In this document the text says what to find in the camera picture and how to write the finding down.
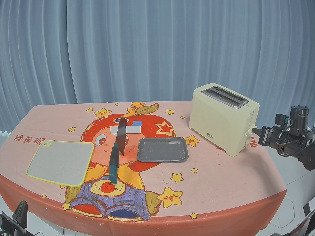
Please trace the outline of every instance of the teal knife handle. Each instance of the teal knife handle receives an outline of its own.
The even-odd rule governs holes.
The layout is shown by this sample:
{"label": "teal knife handle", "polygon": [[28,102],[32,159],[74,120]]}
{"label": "teal knife handle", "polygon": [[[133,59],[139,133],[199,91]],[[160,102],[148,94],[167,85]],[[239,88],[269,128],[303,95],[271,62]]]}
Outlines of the teal knife handle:
{"label": "teal knife handle", "polygon": [[117,166],[116,165],[110,165],[109,166],[109,180],[113,183],[117,183]]}
{"label": "teal knife handle", "polygon": [[119,167],[119,148],[115,142],[112,148],[111,157],[109,158],[109,180],[113,183],[117,183],[117,170]]}

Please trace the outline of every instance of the cartoon eye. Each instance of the cartoon eye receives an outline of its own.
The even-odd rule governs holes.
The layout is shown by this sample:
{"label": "cartoon eye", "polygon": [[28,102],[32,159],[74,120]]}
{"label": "cartoon eye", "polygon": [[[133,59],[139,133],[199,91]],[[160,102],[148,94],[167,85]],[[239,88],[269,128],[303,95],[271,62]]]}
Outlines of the cartoon eye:
{"label": "cartoon eye", "polygon": [[99,146],[99,145],[102,145],[105,141],[106,141],[106,136],[102,134],[96,138],[95,144]]}

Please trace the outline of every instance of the cream toaster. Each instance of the cream toaster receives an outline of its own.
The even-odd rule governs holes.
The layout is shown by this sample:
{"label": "cream toaster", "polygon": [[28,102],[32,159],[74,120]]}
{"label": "cream toaster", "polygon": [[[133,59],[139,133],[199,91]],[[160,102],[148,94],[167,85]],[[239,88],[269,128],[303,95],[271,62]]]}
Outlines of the cream toaster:
{"label": "cream toaster", "polygon": [[215,83],[194,90],[189,128],[236,156],[251,142],[259,104]]}

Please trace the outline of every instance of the white floor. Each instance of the white floor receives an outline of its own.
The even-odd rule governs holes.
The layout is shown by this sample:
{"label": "white floor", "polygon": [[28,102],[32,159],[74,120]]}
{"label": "white floor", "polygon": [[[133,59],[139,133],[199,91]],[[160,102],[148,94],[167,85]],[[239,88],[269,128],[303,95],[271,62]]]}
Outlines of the white floor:
{"label": "white floor", "polygon": [[[287,186],[287,195],[277,214],[270,224],[258,232],[256,236],[270,236],[274,233],[286,234],[294,229],[305,218],[303,206],[315,197],[315,171],[307,171],[303,164],[292,157],[281,157],[274,149],[266,147],[274,160]],[[8,216],[12,212],[0,196],[0,213],[4,211]],[[57,231],[32,213],[28,213],[28,231],[35,234],[39,231],[44,236],[58,236]],[[66,236],[84,236],[78,232],[65,230]]]}

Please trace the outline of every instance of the gray curtain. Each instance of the gray curtain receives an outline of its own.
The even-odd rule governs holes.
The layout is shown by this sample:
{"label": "gray curtain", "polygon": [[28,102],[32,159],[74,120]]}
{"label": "gray curtain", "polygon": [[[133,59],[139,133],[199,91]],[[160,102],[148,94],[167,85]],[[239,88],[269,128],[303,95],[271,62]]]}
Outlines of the gray curtain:
{"label": "gray curtain", "polygon": [[191,100],[215,82],[315,121],[315,0],[0,0],[0,130],[35,105]]}

